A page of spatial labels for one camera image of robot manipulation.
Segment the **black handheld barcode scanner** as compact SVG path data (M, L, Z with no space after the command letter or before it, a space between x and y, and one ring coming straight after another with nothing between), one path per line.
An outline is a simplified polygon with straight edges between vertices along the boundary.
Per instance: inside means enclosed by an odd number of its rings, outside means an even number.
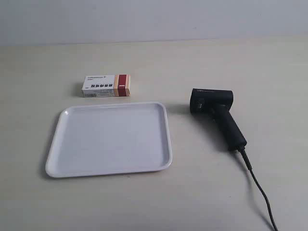
M228 150L240 152L245 149L247 141L230 113L233 99L231 90L194 88L190 97L190 112L209 115L221 131Z

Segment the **white plastic tray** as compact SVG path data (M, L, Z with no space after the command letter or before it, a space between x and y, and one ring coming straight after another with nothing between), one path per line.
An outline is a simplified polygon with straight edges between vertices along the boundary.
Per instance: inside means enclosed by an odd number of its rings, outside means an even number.
M158 102L72 106L59 116L45 171L52 178L155 172L172 163Z

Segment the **white red medicine box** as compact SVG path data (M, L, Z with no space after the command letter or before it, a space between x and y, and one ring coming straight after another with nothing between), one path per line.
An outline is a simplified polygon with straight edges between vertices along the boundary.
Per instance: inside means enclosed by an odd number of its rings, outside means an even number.
M85 76L82 93L85 98L130 96L130 75Z

